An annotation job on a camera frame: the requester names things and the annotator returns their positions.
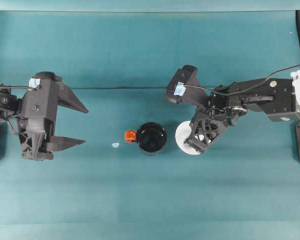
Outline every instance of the black cable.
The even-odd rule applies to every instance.
[[[36,91],[37,89],[34,87],[30,87],[30,86],[19,86],[19,85],[15,85],[15,86],[5,86],[5,85],[0,85],[0,89],[28,89],[28,90],[33,90]]]
[[[242,93],[245,93],[245,92],[247,92],[249,90],[255,89],[255,88],[261,86],[262,84],[265,84],[274,75],[276,75],[278,73],[281,73],[281,72],[284,72],[284,71],[287,71],[289,69],[294,69],[294,68],[298,68],[298,67],[300,67],[300,64],[295,65],[295,66],[289,66],[287,68],[283,68],[283,69],[278,70],[278,71],[274,71],[273,73],[269,74],[263,81],[255,84],[253,86],[250,86],[250,87],[248,87],[246,89],[243,89],[241,91],[236,91],[236,92],[231,92],[231,93],[223,93],[223,92],[216,91],[216,90],[213,90],[213,89],[210,89],[210,88],[207,88],[207,87],[203,87],[203,86],[194,86],[194,85],[187,85],[187,84],[184,84],[183,86],[184,87],[196,88],[196,89],[203,89],[203,90],[206,90],[206,91],[209,91],[209,92],[212,92],[214,94],[221,95],[221,96],[232,96],[232,95],[242,94]]]

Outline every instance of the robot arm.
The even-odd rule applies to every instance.
[[[264,112],[273,122],[300,120],[300,92],[295,91],[295,85],[300,85],[299,71],[291,75],[293,80],[262,78],[233,82],[218,86],[210,95],[196,78],[197,72],[190,65],[178,69],[166,88],[166,99],[197,107],[184,144],[199,154],[208,150],[228,126],[235,126],[248,111]]]
[[[0,128],[7,123],[10,131],[19,136],[22,157],[52,160],[53,152],[83,144],[84,140],[55,136],[58,105],[89,112],[62,78],[53,72],[40,72],[29,85],[23,98],[11,94],[14,87],[0,85]],[[17,130],[11,120],[16,121]]]

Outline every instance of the white saucer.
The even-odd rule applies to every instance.
[[[191,127],[189,126],[190,121],[184,121],[179,124],[175,130],[175,141],[178,147],[186,154],[199,155],[193,147],[187,146],[184,142],[190,136]]]

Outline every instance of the teal table surface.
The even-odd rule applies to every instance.
[[[298,63],[293,11],[1,12],[0,83],[55,71],[90,112],[58,109],[56,135],[86,143],[52,161],[22,159],[3,128],[0,240],[300,239],[295,122],[249,112],[190,156],[174,138],[195,108],[167,102],[162,88],[184,64],[215,86]],[[97,89],[123,86],[139,89]],[[156,156],[124,142],[149,121],[167,130]]]

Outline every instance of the orange mug handle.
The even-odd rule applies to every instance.
[[[134,130],[127,130],[124,133],[124,140],[128,143],[134,143],[137,139],[137,132]]]

